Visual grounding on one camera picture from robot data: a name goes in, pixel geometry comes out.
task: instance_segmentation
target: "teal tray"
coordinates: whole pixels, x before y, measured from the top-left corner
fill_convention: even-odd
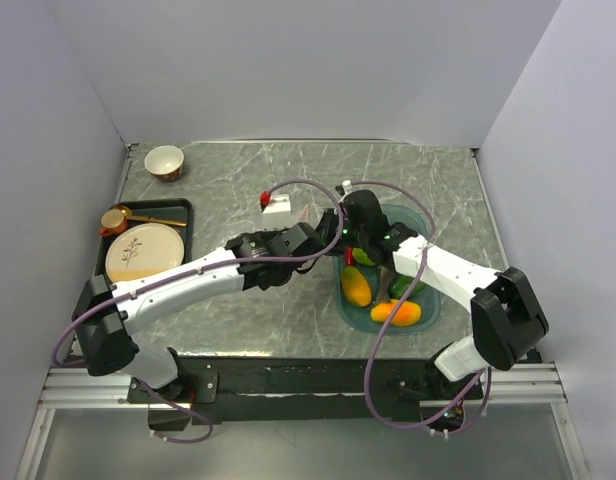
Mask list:
[[[382,205],[381,210],[388,218],[388,222],[402,222],[408,227],[415,230],[421,235],[426,235],[428,230],[424,220],[413,210],[401,207],[399,205]],[[333,262],[333,274],[335,277],[335,296],[337,300],[337,309],[339,315],[344,321],[356,330],[366,333],[378,333],[383,323],[373,322],[370,318],[370,310],[372,306],[359,308],[352,305],[346,299],[339,277],[341,271],[346,266],[343,257],[337,257]],[[363,265],[355,265],[366,277],[370,288],[372,288],[372,296],[375,298],[377,289],[379,288],[379,269],[377,267],[365,267]],[[439,318],[441,312],[441,298],[439,292],[432,287],[426,287],[418,294],[410,297],[408,300],[413,301],[421,306],[421,320],[411,327],[388,327],[386,335],[410,335],[418,333],[430,328]]]

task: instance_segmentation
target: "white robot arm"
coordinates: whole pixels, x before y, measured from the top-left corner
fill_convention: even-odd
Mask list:
[[[414,277],[427,248],[422,281],[471,313],[473,334],[444,347],[431,359],[444,379],[457,382],[488,366],[510,369],[547,333],[545,316],[519,270],[497,272],[476,265],[429,245],[403,224],[388,224],[379,202],[368,190],[349,193],[341,203],[350,234],[331,255],[341,254],[347,246],[358,246],[375,263]],[[114,288],[101,278],[91,279],[84,287],[76,315],[106,297],[123,299],[114,311],[104,311],[77,329],[90,374],[121,370],[154,389],[167,388],[182,374],[176,352],[142,338],[142,330],[195,302],[253,287],[265,290],[283,285],[301,268],[300,263],[251,261],[239,265],[238,259],[300,257],[317,252],[334,237],[335,224],[334,212],[326,210],[316,229],[299,223],[277,232],[242,234],[196,261],[141,280],[119,282]],[[233,264],[204,270],[208,265],[231,261]]]

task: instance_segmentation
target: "beige plate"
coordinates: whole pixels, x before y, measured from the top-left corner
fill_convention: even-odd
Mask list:
[[[166,225],[146,223],[126,230],[108,249],[106,273],[113,282],[137,280],[181,265],[184,242]]]

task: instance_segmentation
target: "ceramic cup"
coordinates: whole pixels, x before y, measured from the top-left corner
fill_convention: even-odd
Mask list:
[[[101,228],[99,235],[109,237],[111,235],[119,235],[128,228],[128,219],[116,208],[108,210],[101,216]]]
[[[158,180],[174,182],[184,170],[184,152],[172,145],[157,147],[148,152],[144,166]]]

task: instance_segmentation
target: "marble countertop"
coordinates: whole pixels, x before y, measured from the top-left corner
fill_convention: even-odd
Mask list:
[[[134,145],[121,200],[184,197],[193,204],[193,258],[255,228],[260,193],[294,177],[334,187],[345,179],[376,179],[408,189],[427,205],[437,223],[440,247],[472,262],[503,268],[495,230],[468,149],[422,148],[390,143],[191,143],[183,177],[156,181],[144,169],[157,145]],[[382,203],[412,207],[385,188]],[[316,225],[329,200],[307,186],[286,188],[293,207],[308,205]],[[146,335],[181,355],[364,358],[375,335],[353,330],[335,304],[332,259],[267,292],[216,297],[155,323]],[[430,329],[386,337],[379,356],[428,358],[470,332],[469,314],[442,295],[441,315]]]

